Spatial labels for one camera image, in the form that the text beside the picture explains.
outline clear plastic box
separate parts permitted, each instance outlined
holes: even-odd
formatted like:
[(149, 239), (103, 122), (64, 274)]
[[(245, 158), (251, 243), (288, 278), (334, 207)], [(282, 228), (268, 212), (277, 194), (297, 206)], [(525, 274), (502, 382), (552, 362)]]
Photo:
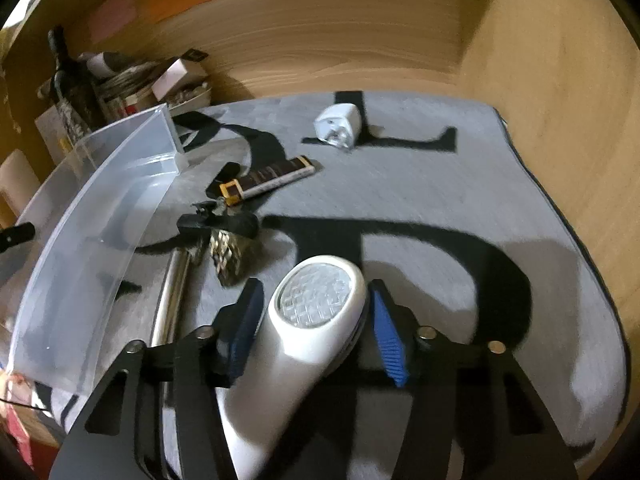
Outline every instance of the clear plastic box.
[(36, 238), (0, 255), (8, 369), (91, 391), (118, 286), (181, 152), (163, 105), (86, 137), (51, 173), (18, 219)]

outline white power adapter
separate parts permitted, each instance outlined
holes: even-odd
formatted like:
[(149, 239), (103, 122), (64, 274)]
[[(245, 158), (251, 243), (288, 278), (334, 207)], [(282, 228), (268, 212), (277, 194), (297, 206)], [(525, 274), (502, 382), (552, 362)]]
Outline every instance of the white power adapter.
[(329, 106), (314, 121), (318, 139), (344, 150), (355, 147), (361, 127), (360, 112), (352, 103)]
[(302, 399), (351, 350), (366, 297), (358, 267), (336, 256), (309, 258), (280, 282), (244, 374), (216, 389), (238, 480), (258, 475)]

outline gray carpet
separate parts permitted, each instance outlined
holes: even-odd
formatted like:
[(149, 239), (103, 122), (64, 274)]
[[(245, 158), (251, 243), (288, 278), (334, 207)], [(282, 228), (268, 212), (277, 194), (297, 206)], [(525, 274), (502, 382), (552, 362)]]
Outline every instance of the gray carpet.
[[(521, 165), (491, 107), (394, 92), (366, 92), (364, 101), (369, 135), (351, 153), (303, 143), (314, 136), (316, 115), (334, 102), (329, 93), (201, 110), (215, 120), (183, 116), (179, 122), (198, 131), (188, 138), (191, 167), (174, 181), (141, 244), (174, 236), (178, 216), (206, 200), (204, 189), (226, 162), (257, 167), (307, 155), (319, 163), (315, 175), (245, 206), (262, 221), (263, 250), (252, 275), (267, 299), (308, 256), (355, 261), (368, 280), (382, 278), (422, 324), (453, 341), (498, 339), (514, 349), (580, 463), (615, 427), (628, 370), (615, 310), (578, 242)], [(148, 340), (167, 258), (133, 257), (126, 279), (142, 292), (116, 301), (98, 376), (129, 340)], [(221, 288), (209, 264), (191, 273), (182, 333), (210, 323), (241, 290)], [(314, 393), (309, 402), (324, 422), (308, 421), (313, 434), (279, 476), (390, 477), (411, 400), (396, 391), (345, 393), (341, 409), (356, 415), (344, 426), (335, 409), (340, 395)], [(67, 429), (82, 405), (68, 399), (54, 394), (56, 417)], [(170, 412), (166, 418), (166, 446), (179, 468)], [(462, 452), (454, 447), (450, 478), (459, 478)], [(319, 463), (328, 469), (319, 472)]]

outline cardboard box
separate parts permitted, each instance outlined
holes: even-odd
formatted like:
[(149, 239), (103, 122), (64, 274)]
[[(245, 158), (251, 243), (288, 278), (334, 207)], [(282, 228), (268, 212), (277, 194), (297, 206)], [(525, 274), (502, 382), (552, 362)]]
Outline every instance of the cardboard box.
[(166, 95), (189, 84), (199, 83), (206, 77), (207, 73), (200, 63), (179, 59), (153, 83), (151, 89), (156, 99), (160, 101), (164, 99)]

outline wooden wall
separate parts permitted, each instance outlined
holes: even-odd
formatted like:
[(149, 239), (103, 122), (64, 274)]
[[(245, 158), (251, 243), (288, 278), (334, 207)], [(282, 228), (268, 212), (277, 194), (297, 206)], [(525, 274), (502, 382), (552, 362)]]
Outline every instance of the wooden wall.
[[(204, 50), (221, 101), (399, 89), (495, 106), (604, 276), (632, 347), (638, 402), (640, 53), (608, 0), (214, 0), (157, 24), (142, 12), (98, 45), (83, 15), (61, 21), (76, 53)], [(5, 68), (30, 136), (39, 110), (30, 96), (50, 62), (44, 37), (24, 38)], [(28, 58), (36, 61), (25, 68)], [(40, 176), (50, 166), (34, 168)]]
[[(13, 150), (20, 149), (40, 182), (53, 170), (49, 152), (33, 123), (47, 108), (36, 97), (36, 89), (54, 69), (47, 31), (57, 23), (75, 22), (101, 1), (37, 0), (26, 20), (0, 30), (0, 63), (5, 74), (0, 78), (0, 164)], [(0, 198), (0, 227), (14, 221), (14, 214)]]

